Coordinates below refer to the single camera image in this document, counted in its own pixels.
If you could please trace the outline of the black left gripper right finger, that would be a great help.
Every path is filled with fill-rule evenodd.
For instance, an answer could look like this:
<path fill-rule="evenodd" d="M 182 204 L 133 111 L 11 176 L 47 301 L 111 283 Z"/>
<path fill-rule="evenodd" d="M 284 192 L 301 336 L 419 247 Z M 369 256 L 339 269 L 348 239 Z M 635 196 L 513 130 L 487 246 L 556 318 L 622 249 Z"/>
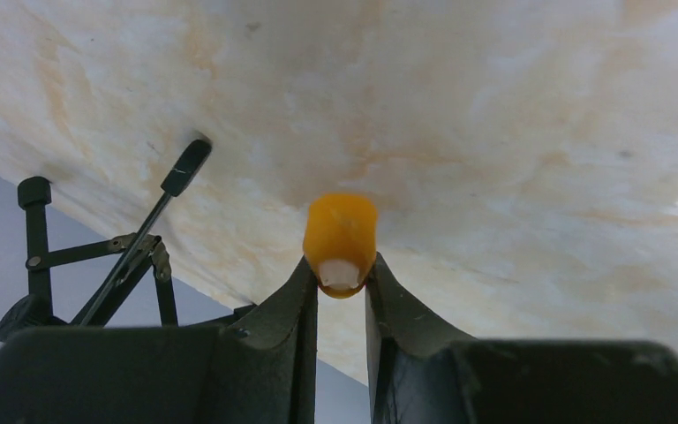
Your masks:
<path fill-rule="evenodd" d="M 365 325 L 375 423 L 678 423 L 678 355 L 662 344 L 476 338 L 382 257 Z"/>

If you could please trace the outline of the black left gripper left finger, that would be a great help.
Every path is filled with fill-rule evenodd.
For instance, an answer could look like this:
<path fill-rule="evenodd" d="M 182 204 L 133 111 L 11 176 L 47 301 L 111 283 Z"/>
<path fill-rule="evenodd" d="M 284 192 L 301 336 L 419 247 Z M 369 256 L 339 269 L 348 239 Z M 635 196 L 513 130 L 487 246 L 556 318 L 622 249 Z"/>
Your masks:
<path fill-rule="evenodd" d="M 230 324 L 18 333 L 0 348 L 0 423 L 311 423 L 316 354 L 300 261 Z"/>

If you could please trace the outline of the yellow handled screwdriver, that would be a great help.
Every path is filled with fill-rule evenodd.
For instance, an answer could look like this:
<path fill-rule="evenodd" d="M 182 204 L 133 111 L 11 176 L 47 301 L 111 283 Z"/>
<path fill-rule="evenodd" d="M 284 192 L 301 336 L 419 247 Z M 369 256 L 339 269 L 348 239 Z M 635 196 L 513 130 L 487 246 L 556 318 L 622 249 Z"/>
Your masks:
<path fill-rule="evenodd" d="M 307 209 L 303 254 L 329 297 L 360 292 L 375 263 L 379 212 L 357 193 L 327 193 Z"/>

